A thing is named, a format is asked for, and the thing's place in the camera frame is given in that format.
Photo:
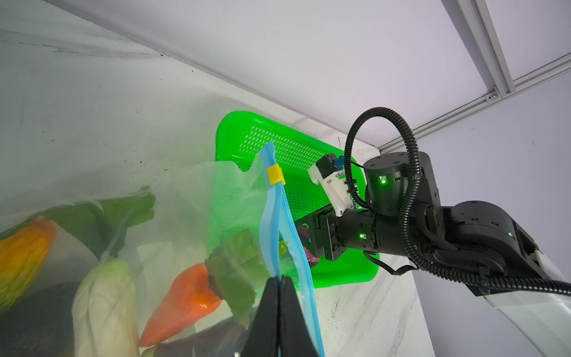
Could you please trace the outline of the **dark toy eggplant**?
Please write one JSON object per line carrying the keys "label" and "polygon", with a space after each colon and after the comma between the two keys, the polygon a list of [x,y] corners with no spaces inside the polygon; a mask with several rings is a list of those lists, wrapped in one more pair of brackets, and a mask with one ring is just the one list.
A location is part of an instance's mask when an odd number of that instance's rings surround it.
{"label": "dark toy eggplant", "polygon": [[142,356],[240,356],[249,332],[233,318],[225,319],[185,339],[156,345]]}

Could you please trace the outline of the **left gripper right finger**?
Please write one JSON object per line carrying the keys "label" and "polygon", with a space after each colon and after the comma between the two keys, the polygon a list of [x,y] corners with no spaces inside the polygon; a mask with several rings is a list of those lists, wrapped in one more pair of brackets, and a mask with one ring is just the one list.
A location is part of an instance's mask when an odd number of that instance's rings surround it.
{"label": "left gripper right finger", "polygon": [[306,326],[293,281],[280,280],[280,355],[285,357],[318,357]]}

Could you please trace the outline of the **black toy avocado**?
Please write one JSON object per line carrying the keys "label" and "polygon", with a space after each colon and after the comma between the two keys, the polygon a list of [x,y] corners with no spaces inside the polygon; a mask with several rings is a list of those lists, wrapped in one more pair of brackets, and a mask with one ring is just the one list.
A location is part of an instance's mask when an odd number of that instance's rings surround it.
{"label": "black toy avocado", "polygon": [[1,317],[1,355],[74,355],[71,309],[79,285],[57,284],[16,303]]}

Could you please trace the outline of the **orange yellow toy corn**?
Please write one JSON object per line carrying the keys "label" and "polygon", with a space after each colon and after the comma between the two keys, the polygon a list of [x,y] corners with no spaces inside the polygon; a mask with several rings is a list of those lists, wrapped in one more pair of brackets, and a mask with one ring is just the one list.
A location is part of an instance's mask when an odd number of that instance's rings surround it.
{"label": "orange yellow toy corn", "polygon": [[1,314],[5,314],[35,281],[56,236],[55,224],[40,217],[1,241]]}

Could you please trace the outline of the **white toy radish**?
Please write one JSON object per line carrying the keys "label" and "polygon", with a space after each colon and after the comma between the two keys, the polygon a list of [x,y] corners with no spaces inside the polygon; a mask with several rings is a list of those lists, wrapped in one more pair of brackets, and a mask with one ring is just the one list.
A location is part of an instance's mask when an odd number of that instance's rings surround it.
{"label": "white toy radish", "polygon": [[135,278],[118,254],[128,230],[154,218],[155,203],[144,185],[126,196],[58,205],[43,213],[98,259],[71,307],[75,356],[139,356]]}

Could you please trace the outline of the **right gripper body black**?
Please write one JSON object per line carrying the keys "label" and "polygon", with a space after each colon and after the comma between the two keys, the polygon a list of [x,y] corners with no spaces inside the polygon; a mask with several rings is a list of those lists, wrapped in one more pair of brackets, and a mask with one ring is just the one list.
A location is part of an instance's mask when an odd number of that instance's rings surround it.
{"label": "right gripper body black", "polygon": [[314,257],[335,261],[349,249],[401,255],[398,219],[349,209],[342,217],[319,209],[295,222],[301,241]]}

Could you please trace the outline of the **orange toy carrot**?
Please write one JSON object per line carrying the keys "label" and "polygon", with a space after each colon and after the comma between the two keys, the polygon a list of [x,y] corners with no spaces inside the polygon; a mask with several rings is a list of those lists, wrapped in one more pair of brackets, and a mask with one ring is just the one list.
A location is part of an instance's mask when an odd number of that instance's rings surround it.
{"label": "orange toy carrot", "polygon": [[250,327],[257,290],[270,278],[255,232],[246,228],[220,243],[203,262],[177,276],[140,338],[158,345],[215,312],[223,301],[242,329]]}

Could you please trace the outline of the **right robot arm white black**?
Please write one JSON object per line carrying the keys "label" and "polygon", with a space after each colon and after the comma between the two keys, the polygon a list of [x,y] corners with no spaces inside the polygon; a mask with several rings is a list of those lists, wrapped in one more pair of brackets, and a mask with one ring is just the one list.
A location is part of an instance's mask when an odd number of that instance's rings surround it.
{"label": "right robot arm white black", "polygon": [[[309,168],[330,201],[297,221],[312,260],[361,251],[391,275],[424,270],[458,282],[504,314],[542,355],[570,354],[570,284],[507,212],[482,201],[442,205],[424,152],[368,160],[365,196],[356,202],[344,162],[328,154]],[[408,264],[390,269],[381,253]]]}

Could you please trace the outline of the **clear zip top bag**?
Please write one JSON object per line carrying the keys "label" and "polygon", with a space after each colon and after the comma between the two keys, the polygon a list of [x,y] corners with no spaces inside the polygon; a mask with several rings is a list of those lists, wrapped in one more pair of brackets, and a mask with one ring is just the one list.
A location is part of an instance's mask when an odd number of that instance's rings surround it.
{"label": "clear zip top bag", "polygon": [[[155,216],[128,230],[126,245],[118,254],[129,263],[135,278],[139,342],[177,276],[203,263],[220,243],[249,228],[257,235],[270,278],[292,279],[310,338],[318,356],[324,355],[309,263],[288,206],[274,142],[261,148],[247,171],[231,161],[205,162],[144,185],[156,196]],[[109,185],[96,190],[91,180],[80,177],[34,188],[5,184],[1,186],[1,241],[43,217],[49,208],[122,197],[138,190]],[[57,227],[54,244],[41,272],[16,303],[50,286],[80,283],[98,263],[87,247],[52,223]],[[265,287],[257,290],[251,324]],[[223,301],[215,312],[160,344],[185,339],[228,318],[233,315]]]}

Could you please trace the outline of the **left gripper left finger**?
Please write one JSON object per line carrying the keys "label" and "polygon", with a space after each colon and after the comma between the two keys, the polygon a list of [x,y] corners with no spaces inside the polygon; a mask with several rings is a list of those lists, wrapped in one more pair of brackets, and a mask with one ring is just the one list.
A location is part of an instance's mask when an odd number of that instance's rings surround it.
{"label": "left gripper left finger", "polygon": [[280,356],[280,279],[270,278],[251,324],[243,357]]}

